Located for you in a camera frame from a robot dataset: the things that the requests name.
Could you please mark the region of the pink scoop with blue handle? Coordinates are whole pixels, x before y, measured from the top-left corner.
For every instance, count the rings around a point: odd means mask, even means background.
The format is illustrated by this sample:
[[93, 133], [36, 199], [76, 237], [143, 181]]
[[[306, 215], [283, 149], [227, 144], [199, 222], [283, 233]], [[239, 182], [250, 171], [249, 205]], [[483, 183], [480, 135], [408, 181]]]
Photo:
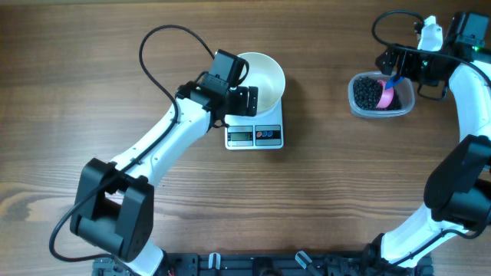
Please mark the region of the pink scoop with blue handle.
[[382, 86], [382, 94], [379, 102], [377, 103], [377, 109], [387, 108], [394, 99], [394, 88], [403, 80], [402, 77], [395, 75], [388, 81], [378, 80], [377, 83]]

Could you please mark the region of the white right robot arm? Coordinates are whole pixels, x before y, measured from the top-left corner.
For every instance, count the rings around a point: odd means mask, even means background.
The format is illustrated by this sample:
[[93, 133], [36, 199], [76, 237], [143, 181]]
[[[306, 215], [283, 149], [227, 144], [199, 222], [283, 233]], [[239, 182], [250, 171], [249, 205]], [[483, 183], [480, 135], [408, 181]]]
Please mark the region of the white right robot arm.
[[376, 275], [415, 268], [444, 242], [456, 236], [475, 239], [490, 224], [490, 183], [479, 177], [490, 168], [490, 51], [484, 42], [490, 18], [457, 12], [444, 34], [435, 18], [410, 16], [417, 19], [418, 46], [379, 39], [387, 49], [375, 64], [392, 85], [404, 78], [420, 86], [443, 82], [456, 102], [460, 143], [430, 174], [423, 205], [366, 245], [360, 269]]

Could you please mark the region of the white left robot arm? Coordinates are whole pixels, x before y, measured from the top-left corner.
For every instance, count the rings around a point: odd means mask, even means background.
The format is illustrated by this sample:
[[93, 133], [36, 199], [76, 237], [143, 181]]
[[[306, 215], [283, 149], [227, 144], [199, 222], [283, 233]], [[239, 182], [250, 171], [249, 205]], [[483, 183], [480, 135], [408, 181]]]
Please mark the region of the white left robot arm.
[[164, 252], [150, 240], [154, 193], [182, 153], [224, 121], [254, 116], [258, 90], [244, 87], [249, 62], [219, 50], [210, 71], [178, 87], [167, 114], [131, 149], [82, 169], [70, 230], [133, 275], [156, 275]]

